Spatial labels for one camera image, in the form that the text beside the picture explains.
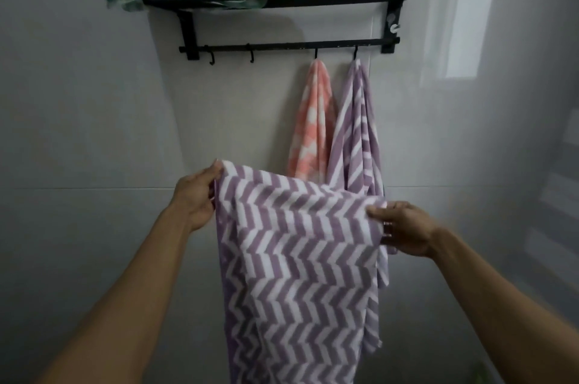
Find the wall-mounted shelf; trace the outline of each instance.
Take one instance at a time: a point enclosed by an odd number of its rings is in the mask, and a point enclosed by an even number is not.
[[[394,53],[396,44],[400,42],[397,37],[400,20],[400,11],[405,0],[267,0],[264,8],[277,7],[312,7],[332,5],[353,5],[361,3],[388,3],[384,34],[381,39],[345,40],[345,41],[318,41],[304,43],[278,43],[278,44],[247,44],[244,46],[201,46],[197,45],[195,25],[190,9],[197,8],[223,8],[215,4],[224,1],[240,0],[143,0],[147,6],[159,7],[177,13],[183,32],[184,46],[180,52],[187,54],[189,60],[199,60],[199,52],[214,51],[254,51],[254,50],[304,50],[304,49],[330,49],[337,47],[375,46],[381,45],[382,53]]]

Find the person's left hand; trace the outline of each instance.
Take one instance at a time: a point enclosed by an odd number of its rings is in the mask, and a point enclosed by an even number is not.
[[[214,196],[212,183],[221,176],[223,163],[215,160],[213,164],[194,175],[184,176],[177,182],[170,206],[184,210],[188,216],[190,231],[194,232],[206,225],[213,215],[211,199]]]

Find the person's right arm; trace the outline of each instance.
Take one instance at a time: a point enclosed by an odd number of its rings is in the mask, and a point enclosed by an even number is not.
[[[507,384],[579,383],[579,332],[539,306],[457,235],[407,202],[368,216],[389,223],[383,243],[431,258]]]

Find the purple chevron towel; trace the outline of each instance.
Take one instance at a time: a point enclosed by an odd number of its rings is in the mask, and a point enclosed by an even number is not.
[[[342,106],[337,118],[330,151],[326,183],[334,190],[348,190],[359,195],[384,196],[380,171],[380,149],[368,74],[360,60],[352,62],[342,92]],[[378,287],[388,285],[388,252],[380,248],[378,255]],[[378,327],[378,296],[370,303],[374,310],[368,314],[366,326]],[[377,332],[366,331],[365,352],[372,353],[381,346]]]
[[[382,230],[365,207],[386,202],[223,164],[215,198],[231,383],[351,384],[378,297]]]

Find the forearm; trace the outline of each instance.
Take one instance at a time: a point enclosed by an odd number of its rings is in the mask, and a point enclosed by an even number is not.
[[[579,334],[443,230],[432,258],[508,384],[579,382]]]
[[[170,206],[125,272],[96,304],[40,383],[136,382],[155,348],[187,239]]]

